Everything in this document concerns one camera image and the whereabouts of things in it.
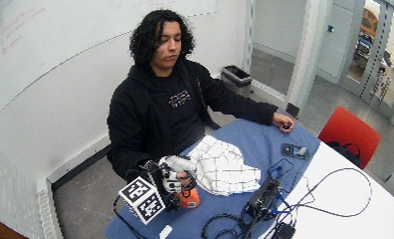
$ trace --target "table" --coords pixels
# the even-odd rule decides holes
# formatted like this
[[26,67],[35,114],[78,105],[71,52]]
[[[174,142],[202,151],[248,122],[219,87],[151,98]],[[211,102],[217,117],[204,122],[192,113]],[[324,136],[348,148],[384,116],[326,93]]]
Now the table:
[[[340,168],[356,169],[370,181],[372,197],[366,209],[354,217],[337,217],[301,207],[297,210],[296,232],[292,238],[394,239],[394,197],[325,143],[320,144],[311,165],[304,171],[304,177],[288,195],[287,202],[296,203],[307,193],[307,182],[313,186],[329,172]],[[313,191],[316,201],[312,206],[340,214],[353,214],[362,209],[370,191],[357,171],[338,171],[324,180],[322,185]]]
[[[321,143],[300,125],[296,126],[291,133],[281,133],[275,126],[269,127],[237,119],[211,135],[237,146],[244,163],[261,170],[261,180],[267,177],[267,170],[277,162],[284,170],[289,169],[289,172],[280,180],[283,188],[287,191],[292,189],[289,195],[284,193],[285,201],[289,204],[295,204],[300,200],[308,191],[308,187],[313,186],[330,171],[342,167],[354,168],[346,159]],[[288,157],[288,161],[281,160],[284,156],[280,155],[280,145],[284,142],[307,146],[313,154],[311,159],[301,160]],[[370,192],[369,184],[357,171],[342,170],[333,173],[313,191],[316,200],[311,205],[340,214],[357,212],[362,208]],[[287,222],[289,218],[293,220],[296,218],[293,238],[317,238],[316,236],[318,238],[394,238],[389,237],[389,235],[394,235],[394,220],[392,220],[394,218],[394,198],[372,179],[370,185],[370,204],[356,217],[336,217],[313,209],[300,207],[297,214],[284,219],[284,222]],[[159,233],[167,224],[174,227],[168,238],[200,238],[200,230],[215,215],[229,213],[239,216],[240,209],[252,193],[233,194],[228,197],[213,196],[200,188],[198,193],[200,206],[196,209],[182,208],[179,211],[162,212],[147,226],[132,216],[126,207],[120,210],[120,214],[147,238],[159,238]],[[370,225],[365,223],[366,221],[372,221],[374,228],[370,228]],[[232,220],[224,218],[215,224],[210,224],[208,238],[212,238],[219,230],[232,226],[233,223]],[[252,238],[259,237],[268,231],[272,224],[273,220],[260,223],[252,230]],[[118,217],[109,224],[106,235],[110,239],[134,238],[128,227]]]

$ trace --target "crumpled white fabric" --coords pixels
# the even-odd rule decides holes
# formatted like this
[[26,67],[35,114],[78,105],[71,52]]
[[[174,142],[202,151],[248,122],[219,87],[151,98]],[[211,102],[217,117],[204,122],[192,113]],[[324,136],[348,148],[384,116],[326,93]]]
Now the crumpled white fabric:
[[232,144],[208,135],[188,156],[196,163],[196,184],[208,193],[228,196],[259,188],[260,170],[243,164]]

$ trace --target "trash can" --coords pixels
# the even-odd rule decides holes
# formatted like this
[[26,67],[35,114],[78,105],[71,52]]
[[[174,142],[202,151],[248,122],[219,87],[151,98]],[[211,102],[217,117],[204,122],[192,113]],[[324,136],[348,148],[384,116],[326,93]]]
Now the trash can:
[[231,65],[221,68],[220,79],[224,81],[227,88],[244,97],[249,97],[249,74],[239,67]]

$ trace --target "black hoodie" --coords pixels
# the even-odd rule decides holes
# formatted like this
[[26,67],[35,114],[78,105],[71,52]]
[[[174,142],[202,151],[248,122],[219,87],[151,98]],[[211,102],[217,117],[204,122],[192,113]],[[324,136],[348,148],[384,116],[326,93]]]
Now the black hoodie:
[[[176,68],[204,124],[212,123],[207,106],[237,119],[272,124],[276,106],[257,103],[229,91],[200,64],[179,60]],[[168,96],[151,67],[131,66],[128,77],[115,89],[107,117],[111,140],[107,158],[122,178],[126,179],[127,170],[138,169],[147,159],[158,162],[162,156],[179,154],[195,143],[178,147],[170,110]],[[203,135],[203,126],[196,133]],[[190,135],[190,138],[199,139],[199,135]]]

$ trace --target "white table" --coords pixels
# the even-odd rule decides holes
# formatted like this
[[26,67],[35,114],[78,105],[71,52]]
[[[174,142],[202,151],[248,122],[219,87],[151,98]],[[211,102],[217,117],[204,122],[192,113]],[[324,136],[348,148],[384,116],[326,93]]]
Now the white table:
[[[321,143],[303,174],[307,178],[300,179],[296,188],[287,197],[288,204],[297,203],[307,193],[307,183],[311,188],[329,172],[338,168],[356,167],[326,144]],[[372,185],[370,202],[365,211],[353,217],[338,217],[300,207],[297,214],[293,213],[296,215],[296,231],[292,239],[394,239],[394,197],[366,173],[364,175],[369,178]],[[315,202],[309,205],[342,215],[350,215],[362,209],[369,194],[369,184],[364,176],[353,170],[342,170],[333,173],[321,182],[313,191]]]

